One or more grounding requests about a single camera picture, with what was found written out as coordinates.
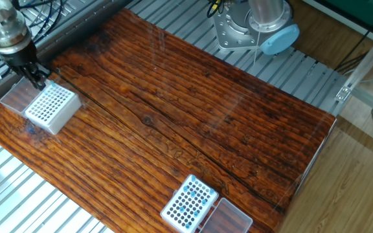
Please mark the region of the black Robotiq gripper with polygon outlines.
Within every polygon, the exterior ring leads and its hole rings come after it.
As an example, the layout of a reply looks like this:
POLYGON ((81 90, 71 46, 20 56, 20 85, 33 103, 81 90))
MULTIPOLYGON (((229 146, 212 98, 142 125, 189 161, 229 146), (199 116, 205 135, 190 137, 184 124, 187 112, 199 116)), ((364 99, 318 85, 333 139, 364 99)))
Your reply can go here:
POLYGON ((33 41, 17 52, 0 54, 0 59, 10 67, 18 69, 18 74, 26 78, 35 89, 44 90, 45 80, 51 75, 51 70, 38 63, 37 49, 33 41))

